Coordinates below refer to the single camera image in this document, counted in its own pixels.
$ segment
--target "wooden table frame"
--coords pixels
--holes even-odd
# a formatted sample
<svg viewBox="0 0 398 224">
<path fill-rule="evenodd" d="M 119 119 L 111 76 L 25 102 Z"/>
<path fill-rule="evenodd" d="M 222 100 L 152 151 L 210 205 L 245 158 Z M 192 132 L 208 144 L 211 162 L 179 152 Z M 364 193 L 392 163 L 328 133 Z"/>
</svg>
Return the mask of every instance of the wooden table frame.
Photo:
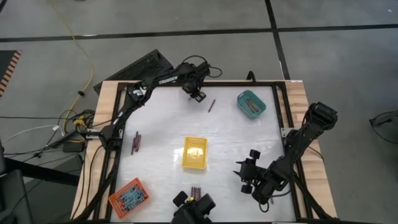
<svg viewBox="0 0 398 224">
<path fill-rule="evenodd" d="M 99 94 L 96 114 L 94 117 L 93 125 L 109 121 L 116 116 L 116 112 L 123 105 L 120 102 L 124 101 L 124 95 L 121 94 L 122 83 L 135 83 L 135 81 L 105 81 Z M 275 107 L 278 114 L 278 122 L 281 128 L 299 128 L 301 120 L 308 109 L 307 96 L 302 81 L 278 81 L 278 80 L 258 80 L 256 82 L 249 80 L 220 80 L 204 83 L 205 86 L 271 86 Z M 103 126 L 108 125 L 104 123 L 98 125 L 96 128 L 101 129 Z M 85 169 L 82 171 L 79 185 L 76 191 L 75 203 L 73 204 L 73 212 L 75 212 L 81 198 L 82 190 L 83 195 L 81 198 L 80 206 L 76 211 L 75 217 L 86 207 L 86 203 L 91 201 L 98 190 L 100 181 L 111 170 L 111 167 L 116 156 L 115 152 L 105 152 L 105 150 L 98 151 L 93 160 L 93 156 L 97 148 L 101 145 L 99 140 L 91 140 L 88 143 L 86 150 Z M 318 141 L 312 142 L 311 147 L 320 152 Z M 93 168 L 91 171 L 91 184 L 90 189 L 88 186 L 88 176 L 90 173 L 90 164 L 93 161 Z M 296 164 L 295 170 L 300 177 L 305 178 L 305 183 L 308 190 L 323 207 L 323 209 L 331 216 L 336 216 L 335 206 L 331 197 L 328 179 L 325 172 L 322 159 L 319 155 L 312 151 L 305 151 L 302 160 Z M 85 172 L 85 181 L 83 183 L 82 177 Z M 111 215 L 111 207 L 108 203 L 109 191 L 114 192 L 116 179 L 111 184 L 103 195 L 100 206 L 91 214 L 90 219 L 109 219 Z M 294 204 L 296 218 L 311 218 L 312 212 L 309 205 L 303 199 L 301 192 L 297 187 L 291 184 L 292 200 Z"/>
</svg>

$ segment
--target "orange plastic crate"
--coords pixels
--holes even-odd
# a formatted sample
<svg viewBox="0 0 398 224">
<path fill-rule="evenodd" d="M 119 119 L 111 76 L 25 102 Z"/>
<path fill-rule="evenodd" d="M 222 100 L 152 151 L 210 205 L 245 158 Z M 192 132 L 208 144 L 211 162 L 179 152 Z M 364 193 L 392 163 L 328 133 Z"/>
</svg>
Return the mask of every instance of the orange plastic crate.
<svg viewBox="0 0 398 224">
<path fill-rule="evenodd" d="M 142 203 L 142 202 L 139 203 L 130 211 L 123 209 L 124 208 L 123 201 L 120 199 L 120 196 L 122 196 L 124 193 L 126 193 L 128 190 L 132 189 L 133 187 L 139 188 L 142 191 L 144 191 L 144 200 L 142 202 L 145 202 L 149 198 L 148 192 L 145 190 L 143 184 L 138 178 L 135 178 L 130 183 L 126 184 L 122 189 L 115 192 L 109 197 L 109 202 L 111 202 L 111 205 L 115 210 L 116 214 L 118 215 L 119 219 L 125 218 L 130 212 L 132 212 L 134 209 L 137 208 L 137 206 L 139 206 Z"/>
</svg>

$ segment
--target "yellow cable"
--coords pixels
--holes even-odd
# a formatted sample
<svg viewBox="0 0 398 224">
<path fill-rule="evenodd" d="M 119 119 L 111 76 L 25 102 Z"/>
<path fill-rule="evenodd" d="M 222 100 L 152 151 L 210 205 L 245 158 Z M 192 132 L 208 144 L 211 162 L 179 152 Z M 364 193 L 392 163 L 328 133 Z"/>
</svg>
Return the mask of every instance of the yellow cable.
<svg viewBox="0 0 398 224">
<path fill-rule="evenodd" d="M 57 8 L 55 8 L 55 5 L 53 3 L 53 1 L 49 1 L 49 4 L 51 6 L 51 8 L 54 10 L 54 12 L 56 13 L 56 15 L 58 16 L 58 18 L 60 18 L 63 22 L 63 24 L 65 25 L 65 27 L 69 30 L 70 35 L 72 36 L 72 39 L 75 41 L 75 44 L 77 47 L 80 48 L 80 50 L 84 53 L 84 55 L 86 55 L 89 63 L 90 63 L 90 79 L 88 80 L 86 86 L 82 89 L 82 91 L 84 92 L 88 86 L 90 85 L 90 83 L 93 81 L 93 77 L 94 77 L 94 66 L 93 66 L 93 61 L 90 59 L 90 56 L 88 55 L 87 51 L 79 44 L 79 42 L 76 40 L 75 35 L 72 31 L 72 29 L 70 28 L 67 20 L 64 18 L 64 16 L 57 10 Z M 78 95 L 75 99 L 75 101 L 72 103 L 68 113 L 67 113 L 67 118 L 69 118 L 70 112 L 71 110 L 75 107 L 77 101 L 79 100 L 80 95 Z M 63 121 L 63 132 L 66 133 L 67 131 L 67 120 L 65 119 Z M 75 140 L 71 140 L 70 142 L 83 142 L 84 140 L 79 140 L 79 141 L 75 141 Z"/>
</svg>

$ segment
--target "teal container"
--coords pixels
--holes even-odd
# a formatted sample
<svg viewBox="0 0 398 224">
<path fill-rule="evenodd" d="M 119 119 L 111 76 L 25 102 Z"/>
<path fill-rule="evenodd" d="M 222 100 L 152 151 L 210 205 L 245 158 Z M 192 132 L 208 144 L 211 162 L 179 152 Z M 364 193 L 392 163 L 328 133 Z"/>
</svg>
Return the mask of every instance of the teal container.
<svg viewBox="0 0 398 224">
<path fill-rule="evenodd" d="M 255 107 L 249 106 L 246 103 L 247 100 L 251 100 Z M 266 104 L 250 90 L 246 90 L 243 93 L 239 94 L 237 101 L 238 108 L 240 108 L 243 113 L 250 119 L 257 118 L 267 108 Z"/>
</svg>

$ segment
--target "orange basket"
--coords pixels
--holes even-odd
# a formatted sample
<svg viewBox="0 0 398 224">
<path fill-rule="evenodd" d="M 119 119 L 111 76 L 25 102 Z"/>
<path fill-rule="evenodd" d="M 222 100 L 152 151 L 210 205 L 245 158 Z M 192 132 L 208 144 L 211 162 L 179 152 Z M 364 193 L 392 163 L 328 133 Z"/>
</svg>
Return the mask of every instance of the orange basket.
<svg viewBox="0 0 398 224">
<path fill-rule="evenodd" d="M 143 192 L 143 200 L 142 201 L 133 201 L 134 203 L 131 203 L 131 194 L 132 192 Z M 135 178 L 132 180 L 130 183 L 125 185 L 122 189 L 117 191 L 116 193 L 112 194 L 109 197 L 109 202 L 111 202 L 111 205 L 113 209 L 115 210 L 116 214 L 118 215 L 119 219 L 125 218 L 130 212 L 132 212 L 138 205 L 140 205 L 142 202 L 145 202 L 148 200 L 149 194 L 145 190 L 143 184 L 138 178 Z"/>
</svg>

